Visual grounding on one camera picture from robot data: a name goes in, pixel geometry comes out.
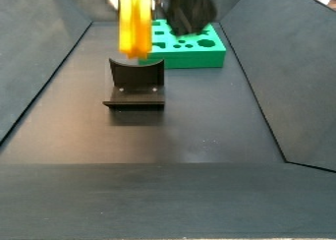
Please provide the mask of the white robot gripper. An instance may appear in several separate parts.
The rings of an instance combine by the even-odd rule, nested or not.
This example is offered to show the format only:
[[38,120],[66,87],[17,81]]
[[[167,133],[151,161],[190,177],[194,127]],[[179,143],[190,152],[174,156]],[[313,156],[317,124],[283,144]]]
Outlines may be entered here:
[[[119,8],[119,0],[109,3],[115,10]],[[150,9],[154,14],[161,11],[175,36],[201,32],[215,17],[211,0],[150,0]]]

